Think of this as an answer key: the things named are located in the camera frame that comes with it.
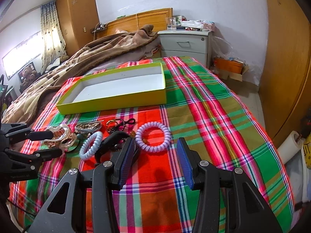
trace cable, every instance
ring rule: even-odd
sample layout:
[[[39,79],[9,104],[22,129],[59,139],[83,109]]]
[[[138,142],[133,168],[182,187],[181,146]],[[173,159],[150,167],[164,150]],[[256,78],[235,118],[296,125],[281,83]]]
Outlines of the cable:
[[[94,40],[93,41],[95,41],[95,33],[96,33],[96,27],[97,27],[97,25],[95,26],[95,28],[94,28]]]
[[[1,85],[3,85],[3,83],[4,83],[4,74],[2,74],[0,77],[0,83],[1,83]]]
[[[25,212],[26,214],[29,214],[29,215],[32,215],[33,217],[36,217],[36,215],[34,215],[34,214],[30,213],[30,212],[27,212],[26,210],[22,209],[20,206],[18,206],[18,205],[16,205],[16,204],[14,204],[13,202],[11,202],[9,199],[7,199],[7,201],[8,201],[9,203],[11,203],[13,206],[15,206],[16,208],[18,208],[18,209],[20,209],[21,211]]]
[[[137,16],[137,13],[136,13],[136,23],[137,23],[137,30],[139,30],[139,25],[138,25],[138,16]]]

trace white nightstand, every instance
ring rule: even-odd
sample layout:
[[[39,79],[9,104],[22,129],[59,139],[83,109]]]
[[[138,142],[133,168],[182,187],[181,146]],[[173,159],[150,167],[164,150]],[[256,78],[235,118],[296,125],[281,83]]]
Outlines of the white nightstand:
[[[190,56],[209,68],[211,62],[211,39],[213,32],[210,31],[183,31],[168,30],[159,31],[161,39],[161,56]]]

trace cardboard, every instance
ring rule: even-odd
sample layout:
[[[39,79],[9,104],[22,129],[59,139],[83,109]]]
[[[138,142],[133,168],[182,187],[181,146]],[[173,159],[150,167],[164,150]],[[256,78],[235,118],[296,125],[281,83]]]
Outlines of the cardboard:
[[[249,66],[247,64],[243,66],[241,74],[236,74],[233,72],[228,72],[228,71],[217,68],[219,78],[227,80],[228,77],[230,77],[231,79],[238,80],[238,81],[243,81],[242,76],[248,70],[249,70]]]
[[[166,104],[161,63],[114,69],[79,79],[58,101],[62,115]]]
[[[214,59],[215,67],[221,70],[226,70],[228,72],[232,72],[235,74],[241,74],[242,68],[244,66],[243,62],[235,61],[235,60],[225,60],[222,58]]]

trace paper roll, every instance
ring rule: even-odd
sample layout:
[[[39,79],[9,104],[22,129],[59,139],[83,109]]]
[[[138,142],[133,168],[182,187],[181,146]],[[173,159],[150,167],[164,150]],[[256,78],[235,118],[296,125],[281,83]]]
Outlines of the paper roll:
[[[298,143],[295,141],[298,137],[299,134],[296,131],[292,131],[277,149],[283,164],[287,163],[302,148],[303,141],[301,139]]]

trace nightstand drawer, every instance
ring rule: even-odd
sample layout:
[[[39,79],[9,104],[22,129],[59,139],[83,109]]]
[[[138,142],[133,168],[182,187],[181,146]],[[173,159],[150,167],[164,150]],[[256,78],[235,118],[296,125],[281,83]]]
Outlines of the nightstand drawer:
[[[208,37],[184,34],[160,35],[163,50],[190,51],[207,53]]]
[[[168,51],[162,50],[161,51],[162,58],[164,57],[182,57],[182,56],[189,56],[195,58],[198,62],[201,63],[202,66],[209,68],[207,66],[207,54],[204,53],[197,53],[197,52],[189,52],[189,51]]]

